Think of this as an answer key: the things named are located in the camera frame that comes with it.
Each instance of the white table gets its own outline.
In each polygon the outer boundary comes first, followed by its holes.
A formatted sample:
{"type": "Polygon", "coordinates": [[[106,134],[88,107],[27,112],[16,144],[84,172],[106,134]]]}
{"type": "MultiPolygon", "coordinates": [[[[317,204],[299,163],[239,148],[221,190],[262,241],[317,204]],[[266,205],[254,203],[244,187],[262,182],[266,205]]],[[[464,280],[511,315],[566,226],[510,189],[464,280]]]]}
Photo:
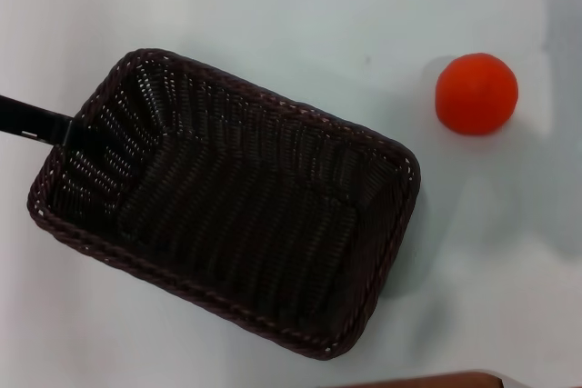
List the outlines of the white table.
{"type": "Polygon", "coordinates": [[[423,189],[359,343],[322,363],[36,228],[46,146],[0,136],[0,386],[310,387],[487,369],[582,383],[580,0],[0,0],[0,93],[74,114],[125,52],[159,46],[407,145],[423,189]],[[451,55],[515,71],[511,124],[436,120],[451,55]]]}

